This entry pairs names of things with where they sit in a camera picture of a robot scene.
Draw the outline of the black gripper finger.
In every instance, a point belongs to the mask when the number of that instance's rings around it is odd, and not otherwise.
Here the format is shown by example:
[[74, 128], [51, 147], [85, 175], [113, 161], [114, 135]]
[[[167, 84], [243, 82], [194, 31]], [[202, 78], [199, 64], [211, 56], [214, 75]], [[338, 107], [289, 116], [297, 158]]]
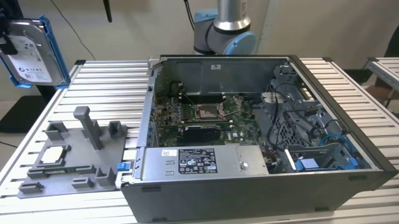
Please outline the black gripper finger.
[[0, 50], [6, 55], [18, 54], [18, 50], [6, 32], [0, 33]]

